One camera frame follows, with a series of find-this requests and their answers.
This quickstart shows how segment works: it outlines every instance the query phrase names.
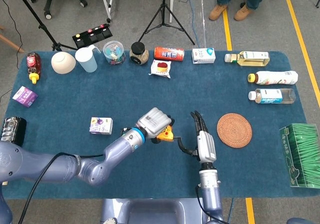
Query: woven coaster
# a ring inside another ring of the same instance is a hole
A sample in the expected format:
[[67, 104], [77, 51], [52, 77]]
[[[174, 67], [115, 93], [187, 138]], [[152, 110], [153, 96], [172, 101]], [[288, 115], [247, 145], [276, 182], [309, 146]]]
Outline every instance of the woven coaster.
[[216, 126], [220, 140], [233, 148], [241, 148], [249, 144], [252, 129], [249, 122], [239, 114], [230, 113], [220, 118]]

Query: gray carpet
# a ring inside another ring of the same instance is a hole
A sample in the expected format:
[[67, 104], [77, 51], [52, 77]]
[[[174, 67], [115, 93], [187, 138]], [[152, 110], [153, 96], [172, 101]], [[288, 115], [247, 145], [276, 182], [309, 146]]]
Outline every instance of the gray carpet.
[[[23, 48], [31, 50], [50, 50], [51, 42], [45, 33], [38, 29], [28, 9], [21, 0], [6, 0], [10, 6], [12, 16], [22, 34]], [[32, 7], [47, 25], [57, 41], [73, 46], [71, 36], [91, 27], [105, 23], [106, 14], [102, 0], [87, 0], [88, 6], [82, 8], [78, 0], [53, 0], [51, 14], [48, 21], [43, 16], [46, 0], [37, 0]], [[201, 16], [201, 0], [191, 0], [194, 11], [194, 28], [198, 36], [200, 47], [214, 47], [218, 50], [226, 49], [223, 19], [215, 22], [207, 16], [216, 0], [203, 0], [205, 33]], [[298, 90], [309, 123], [320, 126], [320, 109], [315, 98], [313, 88], [304, 58], [299, 46], [296, 32], [288, 11], [286, 0], [264, 0], [260, 8], [243, 22], [233, 20], [233, 15], [239, 9], [243, 0], [232, 0], [228, 8], [228, 18], [233, 49], [238, 50], [278, 50], [286, 53], [292, 68], [299, 73]], [[317, 0], [292, 0], [295, 13], [302, 31], [308, 54], [320, 84], [320, 65], [318, 61], [319, 17], [320, 10], [314, 5]], [[161, 0], [114, 0], [112, 9], [113, 22], [111, 31], [113, 37], [109, 40], [119, 40], [128, 49], [138, 40], [144, 28], [158, 9]], [[188, 33], [195, 40], [192, 30], [192, 14], [189, 3], [179, 3], [174, 0], [173, 10], [184, 25]], [[0, 1], [0, 25], [6, 27], [3, 35], [19, 43], [19, 37], [13, 28], [5, 5]], [[108, 40], [96, 44], [102, 48]], [[182, 47], [191, 49], [192, 44], [184, 33], [170, 28], [160, 28], [147, 34], [143, 38], [147, 48], [157, 45]], [[12, 87], [16, 76], [16, 52], [7, 45], [0, 43], [0, 94]], [[8, 104], [9, 95], [3, 97], [0, 103], [0, 117], [2, 119]], [[228, 214], [230, 199], [224, 199], [224, 213]], [[15, 215], [14, 223], [21, 213], [22, 200], [9, 200]], [[320, 223], [320, 197], [311, 198], [276, 198], [253, 199], [255, 222], [263, 224], [285, 223], [293, 216], [308, 218]], [[101, 200], [34, 200], [28, 210], [25, 223], [98, 223], [100, 219]], [[232, 212], [231, 223], [247, 223], [246, 204], [244, 199], [236, 199]]]

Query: boots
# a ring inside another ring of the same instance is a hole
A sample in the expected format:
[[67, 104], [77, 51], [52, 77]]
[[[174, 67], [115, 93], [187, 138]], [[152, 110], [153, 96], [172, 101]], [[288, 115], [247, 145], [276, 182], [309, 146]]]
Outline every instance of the boots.
[[227, 5], [216, 5], [209, 15], [210, 20], [217, 20]]
[[238, 12], [235, 14], [234, 19], [237, 21], [244, 20], [249, 14], [253, 11], [247, 8], [247, 5], [244, 5]]

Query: red sauce bottle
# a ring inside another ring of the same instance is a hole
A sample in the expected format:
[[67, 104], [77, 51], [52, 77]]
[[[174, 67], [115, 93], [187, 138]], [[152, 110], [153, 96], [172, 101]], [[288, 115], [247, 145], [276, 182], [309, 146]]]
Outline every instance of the red sauce bottle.
[[36, 52], [28, 53], [26, 65], [28, 67], [29, 79], [33, 84], [36, 84], [41, 76], [41, 58]]

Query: robotic arm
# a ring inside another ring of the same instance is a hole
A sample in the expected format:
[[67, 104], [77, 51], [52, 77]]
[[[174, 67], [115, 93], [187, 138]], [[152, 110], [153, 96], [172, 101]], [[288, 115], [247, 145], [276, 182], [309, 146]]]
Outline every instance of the robotic arm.
[[176, 137], [179, 148], [186, 154], [194, 156], [201, 163], [201, 169], [199, 171], [200, 184], [196, 187], [197, 197], [199, 196], [198, 189], [201, 189], [203, 207], [198, 197], [199, 205], [202, 210], [210, 217], [210, 221], [207, 224], [214, 223], [227, 223], [223, 221], [223, 210], [220, 200], [220, 191], [218, 180], [218, 171], [213, 166], [216, 158], [215, 142], [213, 137], [209, 134], [205, 125], [205, 121], [198, 111], [191, 112], [191, 116], [194, 119], [195, 131], [197, 137], [197, 147], [195, 150], [189, 150], [182, 144], [181, 137]]
[[[104, 160], [59, 156], [44, 174], [43, 181], [68, 182], [75, 176], [90, 185], [101, 185], [112, 169], [137, 150], [147, 139], [155, 138], [171, 119], [158, 108], [151, 109], [119, 139], [104, 149]], [[37, 179], [54, 156], [34, 154], [10, 142], [0, 141], [0, 183], [20, 178]], [[0, 224], [11, 224], [12, 213], [2, 195], [0, 185]]]

